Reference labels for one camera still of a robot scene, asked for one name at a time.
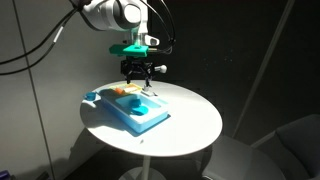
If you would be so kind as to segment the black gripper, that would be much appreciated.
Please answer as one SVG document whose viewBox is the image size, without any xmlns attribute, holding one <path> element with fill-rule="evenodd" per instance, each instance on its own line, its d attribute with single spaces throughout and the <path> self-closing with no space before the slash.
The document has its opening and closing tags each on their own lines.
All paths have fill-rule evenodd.
<svg viewBox="0 0 320 180">
<path fill-rule="evenodd" d="M 146 77 L 144 87 L 152 87 L 151 77 L 154 73 L 154 65 L 150 62 L 144 62 L 141 59 L 127 57 L 125 60 L 121 61 L 120 72 L 125 76 L 127 84 L 131 83 L 131 76 L 133 74 L 140 74 Z"/>
</svg>

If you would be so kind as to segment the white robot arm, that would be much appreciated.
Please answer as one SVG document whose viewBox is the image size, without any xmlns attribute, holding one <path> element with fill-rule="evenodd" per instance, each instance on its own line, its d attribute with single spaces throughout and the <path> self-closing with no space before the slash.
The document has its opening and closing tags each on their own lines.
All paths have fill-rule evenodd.
<svg viewBox="0 0 320 180">
<path fill-rule="evenodd" d="M 94 30 L 127 32 L 124 44 L 112 45 L 109 52 L 125 56 L 121 62 L 121 73 L 130 83 L 133 74 L 145 76 L 145 86 L 150 86 L 152 65 L 140 62 L 151 46 L 160 41 L 148 34 L 148 7 L 146 0 L 70 0 L 85 22 Z"/>
</svg>

